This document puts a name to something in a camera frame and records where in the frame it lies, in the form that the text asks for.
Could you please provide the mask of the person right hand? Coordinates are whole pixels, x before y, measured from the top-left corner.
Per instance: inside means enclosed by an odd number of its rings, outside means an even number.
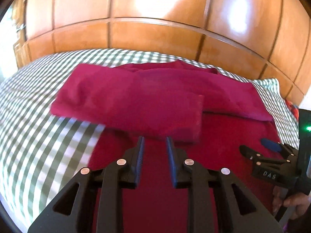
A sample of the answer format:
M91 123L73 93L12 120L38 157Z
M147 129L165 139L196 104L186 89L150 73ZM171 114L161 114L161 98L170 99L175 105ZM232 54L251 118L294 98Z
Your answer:
M291 220L295 220L303 216L310 205L310 194L306 195L298 192L286 199L281 199L281 191L281 187L275 186L273 188L273 214L275 214L281 206L284 206L295 208L290 218Z

